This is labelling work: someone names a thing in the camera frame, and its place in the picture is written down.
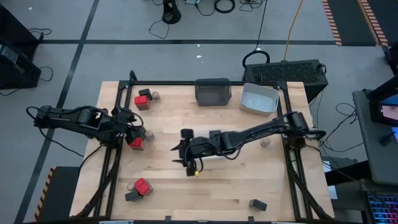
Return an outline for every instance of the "wooden tabletop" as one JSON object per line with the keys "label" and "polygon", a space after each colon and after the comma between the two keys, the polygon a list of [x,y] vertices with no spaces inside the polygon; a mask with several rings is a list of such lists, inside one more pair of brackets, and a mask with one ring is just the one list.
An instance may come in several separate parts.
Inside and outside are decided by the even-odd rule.
{"label": "wooden tabletop", "polygon": [[[97,107],[112,110],[117,87],[117,82],[103,82]],[[288,83],[288,87],[292,110],[302,112],[308,126],[312,126],[303,83]],[[132,100],[130,109],[142,116],[145,128],[154,132],[155,140],[147,143],[145,151],[134,151],[124,143],[112,219],[164,220],[171,215],[173,220],[245,221],[248,216],[256,221],[294,220],[280,135],[270,136],[267,148],[262,148],[258,140],[244,145],[235,161],[223,157],[204,159],[204,171],[199,177],[187,177],[185,168],[172,162],[178,159],[178,151],[170,151],[179,143],[183,128],[193,129],[195,136],[208,136],[210,130],[217,129],[240,131],[268,122],[277,113],[261,116],[240,110],[243,86],[231,87],[232,97],[227,106],[212,107],[197,106],[193,86],[138,85],[133,86],[133,96],[145,88],[158,91],[162,100],[153,101],[147,111],[139,111]],[[317,146],[316,142],[307,144]],[[97,147],[96,140],[89,140],[85,155]],[[98,151],[83,166],[70,215],[82,210],[98,188],[104,152],[105,148]],[[302,160],[309,191],[327,214],[334,216],[319,152],[304,148]],[[139,201],[126,202],[127,183],[141,177],[150,182],[154,191]],[[305,217],[302,196],[297,191],[300,211]],[[104,193],[102,214],[107,199],[108,191]],[[267,211],[249,209],[251,199],[265,202]]]}

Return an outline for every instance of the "orange striped tape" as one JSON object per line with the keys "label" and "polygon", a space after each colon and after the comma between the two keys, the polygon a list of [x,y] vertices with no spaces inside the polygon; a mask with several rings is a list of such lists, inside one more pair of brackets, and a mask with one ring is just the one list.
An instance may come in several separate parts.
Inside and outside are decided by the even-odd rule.
{"label": "orange striped tape", "polygon": [[330,7],[329,7],[329,2],[327,0],[322,0],[323,4],[323,9],[325,10],[326,13],[326,18],[328,19],[331,33],[333,34],[333,37],[335,38],[336,45],[341,46],[341,38],[337,30],[337,26],[335,23],[335,20],[333,18],[333,14],[331,13]]}
{"label": "orange striped tape", "polygon": [[49,186],[50,186],[50,183],[51,183],[51,177],[52,177],[52,174],[53,174],[53,172],[55,171],[56,168],[57,168],[56,166],[52,167],[50,169],[50,172],[49,172],[48,176],[47,176],[47,180],[45,181],[43,192],[40,195],[40,200],[39,200],[39,203],[37,204],[35,215],[33,217],[33,221],[34,222],[37,222],[37,220],[39,220],[40,211],[41,211],[41,209],[43,207],[43,203],[44,203],[44,199],[45,199],[45,194],[49,190]]}
{"label": "orange striped tape", "polygon": [[366,19],[366,23],[368,24],[369,30],[372,33],[373,39],[376,42],[376,45],[388,46],[388,40],[383,33],[383,30],[380,28],[379,22],[374,16],[373,10],[371,9],[368,0],[358,0],[359,7],[362,10],[363,16]]}

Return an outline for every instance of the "red block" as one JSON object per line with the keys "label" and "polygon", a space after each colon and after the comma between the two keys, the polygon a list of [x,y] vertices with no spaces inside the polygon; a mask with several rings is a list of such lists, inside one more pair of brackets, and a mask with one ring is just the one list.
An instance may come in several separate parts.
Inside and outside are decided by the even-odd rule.
{"label": "red block", "polygon": [[154,190],[144,178],[138,179],[135,185],[141,195],[149,195]]}
{"label": "red block", "polygon": [[134,97],[134,103],[139,110],[149,109],[149,100],[147,96],[136,96]]}
{"label": "red block", "polygon": [[145,147],[145,141],[141,138],[135,138],[132,143],[129,144],[129,146],[134,149],[134,150],[144,150]]}

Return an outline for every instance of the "translucent container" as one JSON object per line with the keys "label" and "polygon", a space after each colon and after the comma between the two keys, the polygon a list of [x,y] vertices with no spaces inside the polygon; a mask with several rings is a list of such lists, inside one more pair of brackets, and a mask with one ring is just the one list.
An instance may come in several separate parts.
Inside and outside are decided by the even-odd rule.
{"label": "translucent container", "polygon": [[195,81],[198,106],[225,106],[231,99],[231,82],[227,78],[203,78]]}

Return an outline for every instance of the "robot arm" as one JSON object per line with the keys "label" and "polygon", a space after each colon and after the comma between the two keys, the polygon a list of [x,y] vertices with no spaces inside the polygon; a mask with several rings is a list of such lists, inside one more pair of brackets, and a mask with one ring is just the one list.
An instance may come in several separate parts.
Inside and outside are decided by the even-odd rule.
{"label": "robot arm", "polygon": [[[209,138],[193,137],[191,129],[181,130],[182,140],[180,144],[172,149],[179,151],[180,159],[174,162],[181,163],[187,168],[187,176],[195,175],[195,159],[201,160],[202,157],[224,156],[233,160],[237,158],[241,148],[246,143],[270,136],[272,134],[283,134],[294,148],[305,146],[304,138],[320,139],[326,132],[309,130],[302,113],[292,112],[280,118],[259,126],[237,132],[237,131],[210,131]],[[228,155],[238,152],[233,158]]]}
{"label": "robot arm", "polygon": [[112,116],[105,109],[92,106],[81,106],[72,110],[42,106],[37,109],[34,126],[42,128],[62,128],[76,133],[84,134],[89,138],[95,137],[101,144],[111,146],[114,133],[126,134],[126,141],[134,140],[135,134],[141,130],[142,125],[134,126],[137,114],[129,109],[115,108]]}

